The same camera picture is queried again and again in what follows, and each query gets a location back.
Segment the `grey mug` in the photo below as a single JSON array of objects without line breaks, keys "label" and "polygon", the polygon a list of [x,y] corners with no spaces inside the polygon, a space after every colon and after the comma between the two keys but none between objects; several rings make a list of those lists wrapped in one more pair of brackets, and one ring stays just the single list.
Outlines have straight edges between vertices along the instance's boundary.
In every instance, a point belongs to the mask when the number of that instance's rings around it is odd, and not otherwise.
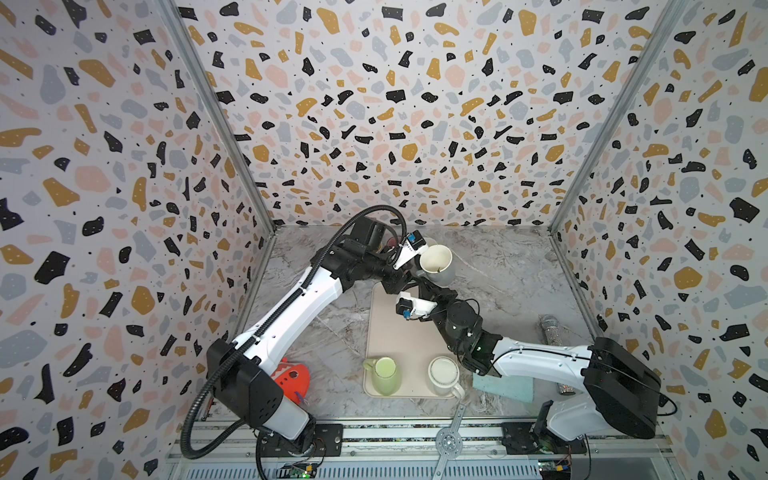
[{"label": "grey mug", "polygon": [[447,287],[455,279],[453,252],[444,245],[431,245],[420,255],[418,266],[424,276],[434,284]]}]

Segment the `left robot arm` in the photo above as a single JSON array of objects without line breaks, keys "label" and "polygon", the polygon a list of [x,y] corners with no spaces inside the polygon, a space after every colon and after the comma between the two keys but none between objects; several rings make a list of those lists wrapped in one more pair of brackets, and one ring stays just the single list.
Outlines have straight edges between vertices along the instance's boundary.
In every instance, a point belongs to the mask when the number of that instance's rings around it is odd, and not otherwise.
[{"label": "left robot arm", "polygon": [[207,352],[209,375],[199,398],[213,396],[239,425],[268,430],[304,451],[316,421],[288,398],[273,373],[289,347],[314,318],[356,282],[377,279],[390,294],[410,280],[408,264],[427,249],[417,230],[400,230],[396,245],[382,246],[391,226],[355,215],[312,257],[298,283],[259,321],[232,340],[219,339]]}]

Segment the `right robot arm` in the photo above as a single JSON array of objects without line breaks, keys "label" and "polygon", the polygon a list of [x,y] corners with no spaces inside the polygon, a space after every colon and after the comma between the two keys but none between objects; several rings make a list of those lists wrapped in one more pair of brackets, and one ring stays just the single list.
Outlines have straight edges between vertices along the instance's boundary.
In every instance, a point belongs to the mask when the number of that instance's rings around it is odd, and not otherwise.
[{"label": "right robot arm", "polygon": [[556,346],[515,340],[484,329],[477,302],[429,281],[398,295],[395,311],[408,321],[433,324],[447,349],[479,376],[531,377],[575,389],[565,400],[545,402],[540,433],[571,441],[615,430],[637,439],[656,434],[661,380],[616,341],[597,337],[590,345]]}]

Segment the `white mug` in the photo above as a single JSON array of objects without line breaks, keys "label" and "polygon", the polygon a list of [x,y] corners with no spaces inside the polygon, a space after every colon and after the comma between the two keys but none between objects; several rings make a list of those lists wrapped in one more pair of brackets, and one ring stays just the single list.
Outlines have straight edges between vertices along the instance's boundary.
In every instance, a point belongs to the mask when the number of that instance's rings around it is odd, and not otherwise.
[{"label": "white mug", "polygon": [[453,397],[463,400],[466,392],[460,384],[458,364],[447,356],[438,356],[431,360],[427,368],[430,388],[442,398]]}]

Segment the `light green mug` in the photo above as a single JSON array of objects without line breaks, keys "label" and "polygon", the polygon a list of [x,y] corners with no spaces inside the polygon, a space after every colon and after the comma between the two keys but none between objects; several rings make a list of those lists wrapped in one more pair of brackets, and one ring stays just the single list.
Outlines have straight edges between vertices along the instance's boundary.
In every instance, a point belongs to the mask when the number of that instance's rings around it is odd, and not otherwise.
[{"label": "light green mug", "polygon": [[369,375],[373,390],[381,396],[392,396],[401,387],[402,375],[395,360],[383,356],[368,358],[363,362],[363,368]]}]

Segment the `beige tray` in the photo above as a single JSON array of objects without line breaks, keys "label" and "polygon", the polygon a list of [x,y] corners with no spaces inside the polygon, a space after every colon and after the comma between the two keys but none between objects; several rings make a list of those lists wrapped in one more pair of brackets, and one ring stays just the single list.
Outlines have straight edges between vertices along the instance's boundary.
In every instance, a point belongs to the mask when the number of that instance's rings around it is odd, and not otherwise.
[{"label": "beige tray", "polygon": [[451,398],[448,389],[437,393],[429,376],[429,365],[437,357],[452,354],[432,322],[406,320],[396,313],[397,295],[387,294],[380,283],[372,291],[366,359],[392,358],[401,373],[400,388],[390,398]]}]

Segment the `glitter bottle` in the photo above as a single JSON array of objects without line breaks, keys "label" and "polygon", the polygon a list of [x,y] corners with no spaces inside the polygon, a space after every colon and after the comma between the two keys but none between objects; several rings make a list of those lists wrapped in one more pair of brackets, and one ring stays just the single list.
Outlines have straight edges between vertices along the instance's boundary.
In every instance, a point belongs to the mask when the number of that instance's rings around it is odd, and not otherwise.
[{"label": "glitter bottle", "polygon": [[[556,317],[553,315],[543,315],[539,319],[539,325],[547,345],[563,346],[562,328]],[[557,388],[559,394],[563,396],[572,396],[576,394],[576,391],[570,385],[558,383]]]}]

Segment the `teal cloth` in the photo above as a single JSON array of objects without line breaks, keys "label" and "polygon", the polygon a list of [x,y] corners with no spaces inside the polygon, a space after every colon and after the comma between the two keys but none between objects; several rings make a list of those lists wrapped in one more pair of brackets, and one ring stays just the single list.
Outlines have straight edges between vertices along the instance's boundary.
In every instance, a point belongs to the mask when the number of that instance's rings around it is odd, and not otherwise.
[{"label": "teal cloth", "polygon": [[534,381],[530,377],[505,376],[494,377],[491,375],[472,376],[474,389],[487,394],[497,395],[522,403],[532,403],[534,400]]}]

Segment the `red fish plush toy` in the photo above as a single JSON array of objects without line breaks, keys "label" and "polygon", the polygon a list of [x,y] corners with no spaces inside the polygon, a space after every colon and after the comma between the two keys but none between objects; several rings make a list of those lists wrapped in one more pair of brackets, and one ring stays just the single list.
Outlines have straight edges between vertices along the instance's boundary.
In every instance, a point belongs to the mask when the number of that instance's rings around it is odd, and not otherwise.
[{"label": "red fish plush toy", "polygon": [[306,365],[289,362],[283,358],[271,378],[282,389],[286,397],[297,405],[305,403],[309,391],[311,375]]}]

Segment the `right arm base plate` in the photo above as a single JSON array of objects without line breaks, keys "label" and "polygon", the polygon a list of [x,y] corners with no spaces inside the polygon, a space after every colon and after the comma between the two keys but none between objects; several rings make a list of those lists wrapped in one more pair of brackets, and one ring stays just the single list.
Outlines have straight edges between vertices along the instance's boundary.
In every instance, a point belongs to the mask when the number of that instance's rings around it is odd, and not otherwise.
[{"label": "right arm base plate", "polygon": [[508,455],[565,455],[587,452],[583,440],[562,440],[546,429],[538,429],[533,421],[502,423],[501,444]]}]

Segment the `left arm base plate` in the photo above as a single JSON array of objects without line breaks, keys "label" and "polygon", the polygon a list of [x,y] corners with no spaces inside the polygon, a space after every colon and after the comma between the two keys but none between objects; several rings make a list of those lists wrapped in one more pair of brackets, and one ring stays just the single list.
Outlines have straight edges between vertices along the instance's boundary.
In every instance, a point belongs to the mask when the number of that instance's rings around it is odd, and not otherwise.
[{"label": "left arm base plate", "polygon": [[261,432],[257,448],[263,458],[339,457],[344,439],[341,423],[310,422],[294,440],[274,433]]}]

